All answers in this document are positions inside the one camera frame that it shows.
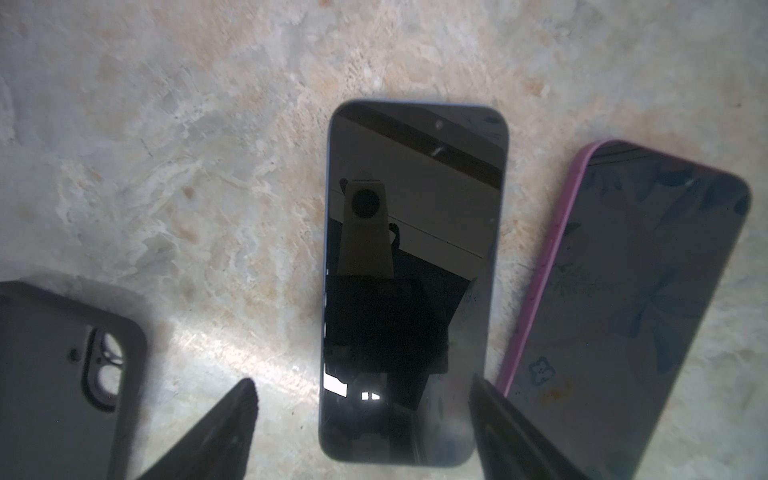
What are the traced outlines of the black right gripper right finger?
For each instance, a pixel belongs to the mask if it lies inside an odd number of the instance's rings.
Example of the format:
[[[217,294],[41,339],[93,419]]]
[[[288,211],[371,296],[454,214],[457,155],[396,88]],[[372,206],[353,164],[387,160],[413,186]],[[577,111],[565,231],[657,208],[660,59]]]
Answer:
[[[486,479],[586,477],[488,380],[473,377],[468,405]]]

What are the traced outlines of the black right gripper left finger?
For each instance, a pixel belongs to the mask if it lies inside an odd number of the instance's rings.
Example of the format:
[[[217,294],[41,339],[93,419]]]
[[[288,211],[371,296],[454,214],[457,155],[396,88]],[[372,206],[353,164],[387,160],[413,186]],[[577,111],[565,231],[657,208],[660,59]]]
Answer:
[[[240,380],[143,479],[242,479],[258,418],[250,378]]]

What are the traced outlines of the blue edged phone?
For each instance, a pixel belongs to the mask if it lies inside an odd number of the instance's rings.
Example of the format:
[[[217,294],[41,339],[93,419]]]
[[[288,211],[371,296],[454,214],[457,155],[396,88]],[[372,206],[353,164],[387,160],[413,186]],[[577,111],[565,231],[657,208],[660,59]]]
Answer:
[[[480,105],[352,100],[328,130],[319,444],[453,467],[475,448],[509,130]]]

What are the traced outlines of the black phone case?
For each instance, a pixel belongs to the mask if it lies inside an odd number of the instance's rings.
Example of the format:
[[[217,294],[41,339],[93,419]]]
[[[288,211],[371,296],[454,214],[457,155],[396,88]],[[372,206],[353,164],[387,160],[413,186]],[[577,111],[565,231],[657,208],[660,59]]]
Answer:
[[[134,321],[3,282],[2,478],[124,478],[146,356]]]

